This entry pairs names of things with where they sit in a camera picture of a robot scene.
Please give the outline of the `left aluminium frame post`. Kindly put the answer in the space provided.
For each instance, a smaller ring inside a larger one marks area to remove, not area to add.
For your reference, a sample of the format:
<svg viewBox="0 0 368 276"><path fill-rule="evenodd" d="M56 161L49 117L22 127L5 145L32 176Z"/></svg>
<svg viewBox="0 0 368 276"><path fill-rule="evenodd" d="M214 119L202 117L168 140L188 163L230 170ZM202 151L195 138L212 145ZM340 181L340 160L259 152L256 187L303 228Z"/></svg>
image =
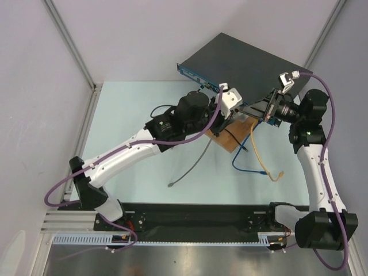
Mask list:
<svg viewBox="0 0 368 276"><path fill-rule="evenodd" d="M78 133L78 139L76 142L76 146L74 148L73 156L81 156L87 136L89 134L89 130L91 127L92 119L95 113L95 109L97 107L97 102L99 100L99 96L102 90L102 83L96 83L93 81L93 78L91 76L91 73L89 69L87 68L87 65L85 61L83 60L83 57L76 46L74 39L72 38L67 25L65 24L64 20L62 19L62 16L60 15L57 6L55 5L54 1L42 1L46 11L48 12L52 22L54 23L57 31L60 34L60 37L62 38L64 44L66 45L71 57L73 58L77 68L81 72L83 79L87 83L89 87L89 95L87 97L88 104L86 111L83 115L83 121L81 129Z"/></svg>

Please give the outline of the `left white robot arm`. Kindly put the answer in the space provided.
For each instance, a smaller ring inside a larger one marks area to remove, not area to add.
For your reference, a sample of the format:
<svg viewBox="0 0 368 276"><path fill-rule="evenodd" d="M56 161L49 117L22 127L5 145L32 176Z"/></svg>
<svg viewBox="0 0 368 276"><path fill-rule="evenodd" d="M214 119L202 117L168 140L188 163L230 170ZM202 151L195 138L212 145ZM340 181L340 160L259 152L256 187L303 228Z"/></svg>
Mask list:
<svg viewBox="0 0 368 276"><path fill-rule="evenodd" d="M218 133L242 102L235 89L213 98L191 91L177 105L153 117L144 128L110 151L89 160L72 158L69 165L81 206L97 211L112 229L122 229L127 223L125 211L118 199L108 195L104 184L145 158L189 143L206 131Z"/></svg>

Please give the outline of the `dark network switch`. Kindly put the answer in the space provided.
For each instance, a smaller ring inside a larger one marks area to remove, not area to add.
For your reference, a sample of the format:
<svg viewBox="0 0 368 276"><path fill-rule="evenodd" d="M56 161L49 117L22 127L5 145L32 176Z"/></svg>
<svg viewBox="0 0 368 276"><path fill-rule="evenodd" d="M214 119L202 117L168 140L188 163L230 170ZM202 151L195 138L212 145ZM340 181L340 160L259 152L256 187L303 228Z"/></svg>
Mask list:
<svg viewBox="0 0 368 276"><path fill-rule="evenodd" d="M241 95L241 106L266 98L273 89L281 90L278 77L284 72L299 70L311 73L306 68L225 33L218 34L191 57L179 63L177 70L215 93L219 91L219 84L227 83ZM297 121L300 115L293 100L309 79L309 76L296 79L294 86L282 95L270 120L272 125L279 125L282 121Z"/></svg>

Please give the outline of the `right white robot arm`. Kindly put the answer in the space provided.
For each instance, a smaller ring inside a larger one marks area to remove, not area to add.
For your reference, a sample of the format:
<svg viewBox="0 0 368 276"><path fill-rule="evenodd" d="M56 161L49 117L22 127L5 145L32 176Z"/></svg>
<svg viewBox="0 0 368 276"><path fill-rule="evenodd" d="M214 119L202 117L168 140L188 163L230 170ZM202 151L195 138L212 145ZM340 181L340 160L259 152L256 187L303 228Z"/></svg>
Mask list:
<svg viewBox="0 0 368 276"><path fill-rule="evenodd" d="M275 119L290 123L289 141L302 166L309 196L309 210L302 212L285 202L272 202L262 227L271 231L287 228L294 232L297 245L314 250L342 251L358 226L355 213L349 213L338 195L329 167L327 145L331 137L321 125L330 96L309 90L299 104L278 91L239 111L262 121Z"/></svg>

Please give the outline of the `wooden board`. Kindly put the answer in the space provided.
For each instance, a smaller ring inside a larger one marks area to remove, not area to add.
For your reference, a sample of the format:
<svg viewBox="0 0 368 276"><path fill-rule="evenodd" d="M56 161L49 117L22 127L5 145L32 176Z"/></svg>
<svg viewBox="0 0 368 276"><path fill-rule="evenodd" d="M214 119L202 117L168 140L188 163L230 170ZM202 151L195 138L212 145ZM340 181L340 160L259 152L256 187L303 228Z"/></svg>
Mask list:
<svg viewBox="0 0 368 276"><path fill-rule="evenodd" d="M250 134L251 126L255 121L257 121L257 119L253 117L247 117L244 121L236 120L229 124L220 133L219 137L215 137L211 130L208 130L205 134L227 152L233 153L233 151L241 145L244 139Z"/></svg>

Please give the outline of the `aluminium frame rail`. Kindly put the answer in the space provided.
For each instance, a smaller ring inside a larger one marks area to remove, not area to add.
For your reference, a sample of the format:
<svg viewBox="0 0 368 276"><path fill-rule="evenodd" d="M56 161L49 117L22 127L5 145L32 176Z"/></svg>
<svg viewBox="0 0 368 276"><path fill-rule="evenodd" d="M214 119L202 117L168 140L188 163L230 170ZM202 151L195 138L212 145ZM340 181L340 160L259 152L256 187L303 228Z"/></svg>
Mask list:
<svg viewBox="0 0 368 276"><path fill-rule="evenodd" d="M89 245L121 248L128 244L133 246L204 246L204 247L269 247L273 251L286 251L296 246L291 241L280 240L280 235L271 232L259 232L257 239L245 243L173 243L140 242L137 233L122 225L109 224L95 211L51 210L47 212L42 233L52 233L54 244Z"/></svg>

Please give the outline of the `aluminium frame post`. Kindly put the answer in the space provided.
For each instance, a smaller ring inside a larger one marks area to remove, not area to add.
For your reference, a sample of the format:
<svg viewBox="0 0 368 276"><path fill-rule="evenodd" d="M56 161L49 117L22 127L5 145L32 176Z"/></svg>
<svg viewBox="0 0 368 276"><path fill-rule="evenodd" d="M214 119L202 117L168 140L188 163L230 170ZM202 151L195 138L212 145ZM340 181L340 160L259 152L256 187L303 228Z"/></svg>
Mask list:
<svg viewBox="0 0 368 276"><path fill-rule="evenodd" d="M311 65L313 64L315 58L319 54L323 44L325 43L326 39L330 31L333 29L336 21L338 20L340 14L342 13L343 9L345 8L348 0L338 0L333 7L330 15L328 16L316 42L314 43L303 67L306 69L310 69Z"/></svg>
<svg viewBox="0 0 368 276"><path fill-rule="evenodd" d="M83 60L83 57L76 46L74 39L72 38L67 25L65 24L64 20L62 19L62 16L60 15L57 6L55 5L54 1L42 1L46 11L48 12L52 22L54 23L57 31L60 34L60 37L62 38L64 44L66 45L71 57L73 58L77 68L81 72L83 79L87 83L89 87L89 95L87 97L88 104L86 111L83 115L83 121L81 129L78 133L78 139L76 142L76 146L74 148L73 156L81 156L87 136L89 134L89 130L91 127L92 119L95 113L95 109L97 107L97 102L99 100L99 96L102 90L102 83L96 83L93 81L93 78L91 76L91 73L89 69L87 68L87 65L85 61Z"/></svg>

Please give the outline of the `right aluminium frame post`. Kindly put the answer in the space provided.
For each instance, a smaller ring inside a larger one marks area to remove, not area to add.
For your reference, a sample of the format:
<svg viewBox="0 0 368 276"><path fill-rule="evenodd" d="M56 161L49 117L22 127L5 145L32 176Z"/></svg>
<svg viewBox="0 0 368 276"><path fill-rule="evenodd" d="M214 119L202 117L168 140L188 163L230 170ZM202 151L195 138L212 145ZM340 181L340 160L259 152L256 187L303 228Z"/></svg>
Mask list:
<svg viewBox="0 0 368 276"><path fill-rule="evenodd" d="M333 29L336 21L338 20L340 14L342 13L343 9L345 8L348 0L338 0L333 7L330 15L328 16L316 42L314 43L303 67L306 69L310 69L311 65L313 64L315 58L319 54L323 44L325 43L326 39L330 31Z"/></svg>

